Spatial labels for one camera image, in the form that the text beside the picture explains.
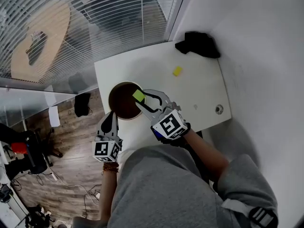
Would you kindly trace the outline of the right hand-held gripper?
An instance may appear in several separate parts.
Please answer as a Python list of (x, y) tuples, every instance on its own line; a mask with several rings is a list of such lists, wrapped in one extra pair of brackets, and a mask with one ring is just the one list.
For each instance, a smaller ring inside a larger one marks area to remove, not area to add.
[(166, 105), (163, 112), (161, 109), (151, 109), (143, 102), (136, 102), (136, 106), (150, 119), (159, 121), (151, 126), (158, 141), (173, 141), (180, 138), (188, 130), (186, 121), (182, 118), (180, 106), (175, 102), (169, 103), (169, 97), (161, 91), (145, 89), (143, 90), (145, 96), (158, 99), (160, 105)]

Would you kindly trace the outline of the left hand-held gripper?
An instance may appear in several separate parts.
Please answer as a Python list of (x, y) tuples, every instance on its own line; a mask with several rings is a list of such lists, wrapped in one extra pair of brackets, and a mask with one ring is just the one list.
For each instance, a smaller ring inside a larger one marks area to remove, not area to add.
[(107, 113), (97, 124), (97, 136), (92, 142), (93, 157), (100, 162), (116, 162), (123, 140), (118, 134), (115, 112)]

